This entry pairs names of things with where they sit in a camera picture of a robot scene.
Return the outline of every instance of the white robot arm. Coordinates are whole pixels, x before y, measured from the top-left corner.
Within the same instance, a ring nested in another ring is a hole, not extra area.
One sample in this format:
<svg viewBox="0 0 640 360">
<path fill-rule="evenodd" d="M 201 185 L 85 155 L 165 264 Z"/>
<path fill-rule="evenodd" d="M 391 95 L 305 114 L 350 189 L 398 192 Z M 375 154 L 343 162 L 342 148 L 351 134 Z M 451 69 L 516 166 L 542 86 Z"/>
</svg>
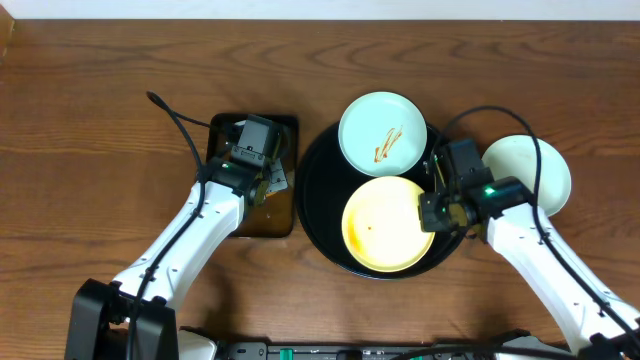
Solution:
<svg viewBox="0 0 640 360">
<path fill-rule="evenodd" d="M 549 232 L 555 248 L 571 267 L 632 329 L 638 328 L 640 312 L 622 301 L 600 281 L 564 242 L 544 211 L 538 208 L 544 229 Z M 522 275 L 540 298 L 574 354 L 592 344 L 590 338 L 602 334 L 614 338 L 623 330 L 576 283 L 560 265 L 546 244 L 541 242 L 534 225 L 531 205 L 524 203 L 502 211 L 491 218 L 487 227 L 487 242 Z"/>
<path fill-rule="evenodd" d="M 143 300 L 160 296 L 176 312 L 204 264 L 213 251 L 229 234 L 238 228 L 244 214 L 244 198 L 230 187 L 207 182 L 205 201 L 200 216 L 187 228 L 180 239 L 162 258 L 153 278 L 145 289 Z M 200 197 L 200 185 L 195 184 L 178 215 L 160 234 L 158 239 L 128 269 L 113 280 L 119 282 L 120 291 L 136 296 L 145 269 L 155 260 L 160 250 L 195 210 Z"/>
</svg>

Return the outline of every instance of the black round tray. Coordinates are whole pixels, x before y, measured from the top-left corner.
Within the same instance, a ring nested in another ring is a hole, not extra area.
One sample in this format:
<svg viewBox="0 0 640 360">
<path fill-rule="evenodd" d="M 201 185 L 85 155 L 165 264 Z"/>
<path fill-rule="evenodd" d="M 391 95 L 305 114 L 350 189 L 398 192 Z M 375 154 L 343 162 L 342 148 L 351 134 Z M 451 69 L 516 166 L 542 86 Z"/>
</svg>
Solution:
<svg viewBox="0 0 640 360">
<path fill-rule="evenodd" d="M 438 135 L 427 125 L 427 147 L 416 165 L 400 176 L 425 191 L 434 190 L 432 176 L 422 165 Z M 464 238 L 464 234 L 436 233 L 429 251 L 414 265 L 396 272 L 371 270 L 354 259 L 342 239 L 342 212 L 351 195 L 373 179 L 354 169 L 342 155 L 338 143 L 338 123 L 325 130 L 307 150 L 298 167 L 295 202 L 304 231 L 326 256 L 342 268 L 374 279 L 401 279 L 428 271 L 446 259 Z"/>
</svg>

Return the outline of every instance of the black mount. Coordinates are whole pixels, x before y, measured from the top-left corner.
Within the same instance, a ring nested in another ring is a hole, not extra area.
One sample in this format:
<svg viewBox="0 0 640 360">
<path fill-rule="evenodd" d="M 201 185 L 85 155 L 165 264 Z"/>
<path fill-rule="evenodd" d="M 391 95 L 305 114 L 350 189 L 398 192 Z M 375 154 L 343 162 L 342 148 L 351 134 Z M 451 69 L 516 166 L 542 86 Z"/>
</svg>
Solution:
<svg viewBox="0 0 640 360">
<path fill-rule="evenodd" d="M 89 279 L 73 298 L 65 360 L 124 359 L 127 331 L 112 329 L 131 312 L 133 298 L 120 284 Z M 134 343 L 140 359 L 178 359 L 176 314 L 162 298 L 142 300 Z"/>
</svg>

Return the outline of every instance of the yellow plate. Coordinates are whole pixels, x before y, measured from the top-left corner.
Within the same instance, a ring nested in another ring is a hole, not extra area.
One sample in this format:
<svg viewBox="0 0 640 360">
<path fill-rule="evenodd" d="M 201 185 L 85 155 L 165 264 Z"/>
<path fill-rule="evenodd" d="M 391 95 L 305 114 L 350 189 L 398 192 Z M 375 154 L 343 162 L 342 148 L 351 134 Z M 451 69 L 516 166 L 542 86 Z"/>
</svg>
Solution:
<svg viewBox="0 0 640 360">
<path fill-rule="evenodd" d="M 351 255 L 369 269 L 400 271 L 427 253 L 435 233 L 424 233 L 418 196 L 424 191 L 400 177 L 368 181 L 351 195 L 342 213 L 342 238 Z"/>
</svg>

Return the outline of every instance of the green connector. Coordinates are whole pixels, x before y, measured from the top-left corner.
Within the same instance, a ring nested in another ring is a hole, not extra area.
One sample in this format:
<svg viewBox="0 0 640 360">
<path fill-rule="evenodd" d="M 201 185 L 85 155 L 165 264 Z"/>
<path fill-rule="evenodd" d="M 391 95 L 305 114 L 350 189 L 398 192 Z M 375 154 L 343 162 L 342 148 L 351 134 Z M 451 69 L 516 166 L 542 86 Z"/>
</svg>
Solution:
<svg viewBox="0 0 640 360">
<path fill-rule="evenodd" d="M 293 360 L 293 349 L 280 349 L 280 360 Z"/>
</svg>

